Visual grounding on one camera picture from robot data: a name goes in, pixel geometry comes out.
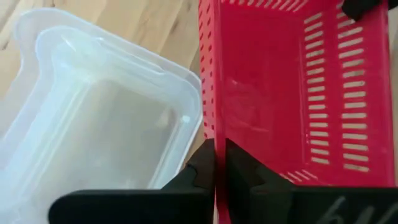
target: wooden surface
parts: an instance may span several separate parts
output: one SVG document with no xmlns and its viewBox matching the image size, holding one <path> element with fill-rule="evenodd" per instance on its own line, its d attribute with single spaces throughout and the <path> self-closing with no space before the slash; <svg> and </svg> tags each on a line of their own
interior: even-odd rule
<svg viewBox="0 0 398 224">
<path fill-rule="evenodd" d="M 0 0 L 0 96 L 19 69 L 12 27 L 38 7 L 66 10 L 199 74 L 198 0 Z M 190 155 L 202 142 L 199 130 Z"/>
</svg>

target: plastic container lid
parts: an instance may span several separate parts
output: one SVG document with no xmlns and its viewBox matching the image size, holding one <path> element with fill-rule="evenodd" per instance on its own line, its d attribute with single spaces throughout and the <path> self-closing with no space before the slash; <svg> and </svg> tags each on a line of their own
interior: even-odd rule
<svg viewBox="0 0 398 224">
<path fill-rule="evenodd" d="M 0 220 L 46 223 L 82 189 L 156 189 L 201 123 L 187 69 L 67 12 L 36 9 L 14 31 L 21 69 L 1 103 Z"/>
</svg>

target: wooden floor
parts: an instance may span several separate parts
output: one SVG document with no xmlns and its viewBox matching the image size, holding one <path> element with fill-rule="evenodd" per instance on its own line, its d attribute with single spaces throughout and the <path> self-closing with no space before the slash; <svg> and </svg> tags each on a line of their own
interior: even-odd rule
<svg viewBox="0 0 398 224">
<path fill-rule="evenodd" d="M 197 4 L 198 0 L 0 0 L 0 96 L 19 68 L 19 51 L 11 33 L 18 16 L 26 10 L 66 10 L 199 74 Z M 394 14 L 391 27 L 396 30 L 398 9 Z M 392 75 L 394 96 L 398 95 L 397 76 Z M 394 127 L 398 128 L 398 118 Z M 192 149 L 203 142 L 202 136 L 201 129 Z M 398 131 L 395 140 L 398 144 Z"/>
</svg>

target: translucent plastic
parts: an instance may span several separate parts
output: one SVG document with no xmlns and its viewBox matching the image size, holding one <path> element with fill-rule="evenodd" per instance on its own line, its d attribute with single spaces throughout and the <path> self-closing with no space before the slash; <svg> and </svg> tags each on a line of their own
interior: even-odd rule
<svg viewBox="0 0 398 224">
<path fill-rule="evenodd" d="M 387 1 L 359 22 L 342 2 L 199 0 L 220 174 L 228 138 L 297 185 L 394 186 Z"/>
<path fill-rule="evenodd" d="M 1 103 L 0 220 L 46 223 L 81 189 L 161 188 L 201 123 L 200 80 L 56 9 L 23 14 L 22 65 Z"/>
</svg>

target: red plastic basket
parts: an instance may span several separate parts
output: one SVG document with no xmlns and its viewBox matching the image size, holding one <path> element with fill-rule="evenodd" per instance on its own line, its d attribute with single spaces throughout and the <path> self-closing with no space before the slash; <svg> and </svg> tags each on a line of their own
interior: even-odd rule
<svg viewBox="0 0 398 224">
<path fill-rule="evenodd" d="M 394 185 L 387 5 L 360 22 L 341 5 L 200 0 L 205 137 L 220 170 L 229 138 L 295 184 Z"/>
</svg>

